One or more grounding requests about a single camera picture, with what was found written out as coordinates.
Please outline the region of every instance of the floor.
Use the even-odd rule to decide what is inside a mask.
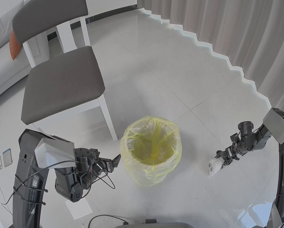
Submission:
[[[116,190],[97,182],[86,197],[92,213],[76,220],[65,199],[56,193],[55,174],[50,170],[41,225],[87,227],[93,216],[110,214],[130,224],[156,218],[160,223],[186,222],[194,228],[264,226],[277,189],[275,139],[213,177],[208,171],[209,159],[216,150],[230,145],[229,136],[238,131],[241,121],[250,120],[255,127],[262,123],[269,107],[254,87],[243,83],[240,72],[230,70],[227,60],[215,57],[194,34],[144,9],[95,21],[87,28],[118,138],[129,124],[145,115],[164,117],[180,127],[182,159],[160,184],[148,188],[135,183],[122,159],[110,175]],[[83,46],[81,29],[74,29],[73,35],[76,45]],[[51,57],[62,53],[57,38],[49,41],[49,47]],[[11,148],[13,157],[13,164],[0,170],[6,198],[12,193],[18,162],[17,140],[27,127],[20,120],[25,82],[26,78],[0,96],[0,155]],[[120,140],[113,142],[99,107],[41,127],[48,134],[73,141],[76,148],[98,148],[104,158],[120,153]],[[1,205],[0,221],[5,228],[12,223]],[[121,224],[99,217],[91,227]]]

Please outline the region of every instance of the trash can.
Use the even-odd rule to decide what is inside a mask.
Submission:
[[[145,116],[132,123],[121,139],[125,167],[140,186],[161,182],[179,163],[179,127],[165,118]]]

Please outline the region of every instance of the white sofa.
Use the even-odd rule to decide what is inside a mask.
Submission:
[[[49,47],[46,32],[28,40],[35,63],[49,60]],[[0,48],[0,94],[29,74],[31,66],[22,47],[13,61],[10,55],[9,42]]]

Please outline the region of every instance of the baseboard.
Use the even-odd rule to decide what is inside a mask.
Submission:
[[[103,18],[112,16],[112,15],[115,15],[115,14],[124,13],[124,12],[135,10],[135,9],[138,9],[137,5],[130,5],[130,6],[122,7],[122,8],[119,8],[119,9],[110,10],[110,11],[107,11],[107,12],[104,12],[104,13],[100,13],[100,14],[97,14],[97,15],[94,15],[94,16],[86,18],[85,19],[86,20],[86,24],[89,24],[91,22],[94,22],[94,21],[97,21],[99,19],[103,19]],[[72,23],[70,25],[70,28],[71,29],[75,29],[75,28],[78,28],[80,26],[81,26],[80,21],[77,21],[75,23]],[[49,35],[47,35],[48,41],[52,40],[55,37],[57,37],[56,32],[53,32],[53,33],[50,33]]]

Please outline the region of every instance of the curtain fold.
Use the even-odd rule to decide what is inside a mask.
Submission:
[[[284,110],[284,0],[137,0],[137,6],[212,44]]]

